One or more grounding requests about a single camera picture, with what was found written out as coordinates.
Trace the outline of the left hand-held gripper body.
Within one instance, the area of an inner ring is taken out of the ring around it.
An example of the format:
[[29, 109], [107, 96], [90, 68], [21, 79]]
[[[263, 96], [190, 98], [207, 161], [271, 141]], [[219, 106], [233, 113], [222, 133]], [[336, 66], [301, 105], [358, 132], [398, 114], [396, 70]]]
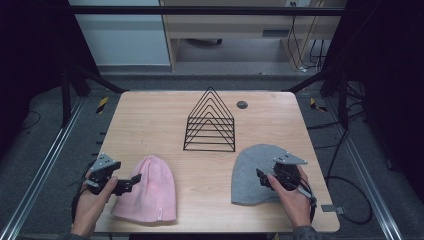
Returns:
[[89, 191], [98, 195], [105, 187], [113, 172], [121, 167], [121, 162], [101, 153], [89, 168], [90, 175], [85, 180]]

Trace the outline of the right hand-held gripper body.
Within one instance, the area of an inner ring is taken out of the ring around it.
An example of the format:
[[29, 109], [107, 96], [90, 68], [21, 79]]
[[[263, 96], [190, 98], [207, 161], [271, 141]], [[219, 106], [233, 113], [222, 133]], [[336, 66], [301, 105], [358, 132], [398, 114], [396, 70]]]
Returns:
[[298, 187], [306, 188], [302, 183], [303, 178], [297, 168], [298, 165], [306, 165], [303, 160], [289, 152], [284, 152], [281, 156], [273, 158], [275, 165], [273, 167], [275, 177], [287, 191], [293, 191]]

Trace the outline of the grey knit beanie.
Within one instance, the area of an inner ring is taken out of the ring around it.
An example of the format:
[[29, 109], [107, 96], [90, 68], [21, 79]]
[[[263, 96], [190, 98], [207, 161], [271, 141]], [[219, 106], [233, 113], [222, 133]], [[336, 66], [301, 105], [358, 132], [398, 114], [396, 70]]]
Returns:
[[283, 148], [270, 144], [256, 144], [242, 150], [232, 172], [231, 203], [254, 206], [278, 202], [278, 195], [260, 184], [257, 169], [264, 174], [274, 173], [275, 159], [282, 158], [286, 153]]

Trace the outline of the pink knit beanie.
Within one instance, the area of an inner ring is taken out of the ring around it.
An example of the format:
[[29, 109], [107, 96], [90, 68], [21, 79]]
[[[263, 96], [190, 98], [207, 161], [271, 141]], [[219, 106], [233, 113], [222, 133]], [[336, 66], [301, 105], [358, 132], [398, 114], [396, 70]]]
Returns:
[[131, 192], [117, 198], [112, 214], [136, 222], [174, 221], [177, 218], [176, 191], [167, 163], [156, 156], [147, 156], [132, 174], [140, 174], [141, 180]]

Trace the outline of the black wire rack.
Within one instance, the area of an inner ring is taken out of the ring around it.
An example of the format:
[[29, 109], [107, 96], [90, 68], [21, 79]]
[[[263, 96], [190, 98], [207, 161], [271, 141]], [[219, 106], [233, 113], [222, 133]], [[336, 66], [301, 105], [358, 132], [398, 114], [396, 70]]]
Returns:
[[235, 118], [212, 87], [202, 94], [187, 117], [183, 150], [236, 150]]

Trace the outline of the person's right hand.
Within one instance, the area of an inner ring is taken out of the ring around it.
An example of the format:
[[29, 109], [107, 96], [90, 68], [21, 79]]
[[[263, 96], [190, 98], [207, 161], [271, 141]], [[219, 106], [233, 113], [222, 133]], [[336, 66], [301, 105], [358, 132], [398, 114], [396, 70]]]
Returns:
[[294, 229], [310, 226], [310, 202], [299, 190], [287, 191], [271, 174], [267, 175], [271, 187], [278, 195], [291, 225]]

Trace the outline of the person's left hand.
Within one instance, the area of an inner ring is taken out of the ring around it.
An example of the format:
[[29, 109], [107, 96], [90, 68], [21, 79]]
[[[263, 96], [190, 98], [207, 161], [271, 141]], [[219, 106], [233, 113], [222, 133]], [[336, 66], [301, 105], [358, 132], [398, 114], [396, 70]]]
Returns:
[[108, 180], [103, 190], [98, 194], [92, 194], [87, 190], [87, 184], [83, 183], [76, 205], [75, 219], [70, 231], [71, 234], [89, 239], [96, 228], [96, 223], [101, 216], [106, 203], [109, 201], [112, 191], [118, 182], [117, 177]]

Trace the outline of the yellow black striped tape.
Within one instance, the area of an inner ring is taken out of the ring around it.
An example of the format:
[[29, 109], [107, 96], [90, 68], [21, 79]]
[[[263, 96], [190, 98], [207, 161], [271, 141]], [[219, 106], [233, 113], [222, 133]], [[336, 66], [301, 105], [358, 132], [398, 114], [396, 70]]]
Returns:
[[102, 97], [101, 98], [99, 105], [96, 109], [96, 114], [101, 114], [103, 112], [104, 107], [105, 107], [106, 103], [108, 102], [108, 99], [109, 99], [109, 97]]

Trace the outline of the black metal stand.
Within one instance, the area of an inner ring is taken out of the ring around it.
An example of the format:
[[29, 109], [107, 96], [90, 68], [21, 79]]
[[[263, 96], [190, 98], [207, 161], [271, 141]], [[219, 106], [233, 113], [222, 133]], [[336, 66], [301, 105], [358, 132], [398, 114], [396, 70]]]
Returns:
[[61, 79], [61, 93], [62, 93], [62, 125], [64, 128], [71, 120], [71, 98], [70, 87], [73, 87], [78, 96], [87, 96], [91, 89], [86, 80], [90, 79], [111, 90], [114, 93], [124, 93], [127, 89], [118, 87], [111, 82], [105, 80], [99, 74], [90, 72], [82, 66], [73, 65], [65, 67], [60, 75]]
[[331, 96], [335, 91], [338, 91], [338, 110], [337, 116], [342, 127], [348, 129], [348, 110], [347, 103], [347, 74], [341, 67], [328, 67], [321, 72], [309, 77], [301, 83], [290, 87], [287, 92], [297, 93], [307, 86], [323, 80], [320, 93], [323, 97]]

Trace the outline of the white cabinet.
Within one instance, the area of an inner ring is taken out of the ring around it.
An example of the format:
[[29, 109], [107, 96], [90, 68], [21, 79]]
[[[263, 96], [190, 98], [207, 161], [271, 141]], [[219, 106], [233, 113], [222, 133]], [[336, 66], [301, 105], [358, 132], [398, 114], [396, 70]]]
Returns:
[[98, 66], [170, 65], [160, 15], [77, 14]]

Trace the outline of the grey metal bracket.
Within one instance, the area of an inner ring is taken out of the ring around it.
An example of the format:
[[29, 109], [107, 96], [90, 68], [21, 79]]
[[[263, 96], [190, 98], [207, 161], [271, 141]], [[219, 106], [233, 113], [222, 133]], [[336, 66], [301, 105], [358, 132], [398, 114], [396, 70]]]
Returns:
[[323, 212], [334, 212], [337, 215], [344, 215], [346, 213], [345, 209], [341, 206], [336, 206], [333, 204], [322, 204], [321, 209]]

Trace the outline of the aluminium floor rail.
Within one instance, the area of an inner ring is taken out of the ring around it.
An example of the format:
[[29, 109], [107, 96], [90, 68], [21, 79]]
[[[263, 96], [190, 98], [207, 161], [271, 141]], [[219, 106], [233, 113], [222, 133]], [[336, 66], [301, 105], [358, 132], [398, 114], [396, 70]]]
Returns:
[[374, 217], [387, 240], [404, 240], [386, 191], [386, 186], [396, 184], [399, 174], [387, 167], [385, 154], [359, 104], [354, 104], [348, 112], [348, 127], [346, 152], [370, 201]]
[[14, 211], [11, 218], [5, 224], [5, 227], [0, 232], [0, 240], [15, 240], [27, 219], [32, 207], [37, 200], [45, 182], [48, 178], [58, 156], [60, 155], [73, 127], [77, 121], [81, 109], [86, 99], [78, 97], [71, 110], [71, 115], [67, 123], [60, 128], [60, 131], [56, 135], [52, 145], [46, 153], [41, 165], [38, 167], [35, 176], [32, 178], [30, 185], [28, 186], [24, 196], [22, 197], [19, 205]]

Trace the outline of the yellow-handled tool right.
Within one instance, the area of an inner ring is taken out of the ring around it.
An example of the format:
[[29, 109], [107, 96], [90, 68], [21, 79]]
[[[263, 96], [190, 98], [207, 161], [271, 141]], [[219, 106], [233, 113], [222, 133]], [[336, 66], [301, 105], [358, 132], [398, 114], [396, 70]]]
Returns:
[[326, 107], [318, 106], [314, 98], [310, 98], [310, 107], [311, 107], [311, 109], [315, 109], [315, 110], [320, 111], [320, 112], [327, 112], [328, 111]]

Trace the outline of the black horizontal frame bar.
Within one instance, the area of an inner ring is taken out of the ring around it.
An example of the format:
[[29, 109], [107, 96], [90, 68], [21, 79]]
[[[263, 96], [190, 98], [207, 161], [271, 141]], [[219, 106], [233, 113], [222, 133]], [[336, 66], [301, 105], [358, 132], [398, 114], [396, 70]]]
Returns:
[[260, 16], [342, 16], [344, 8], [232, 7], [232, 6], [70, 6], [75, 14], [117, 15], [260, 15]]

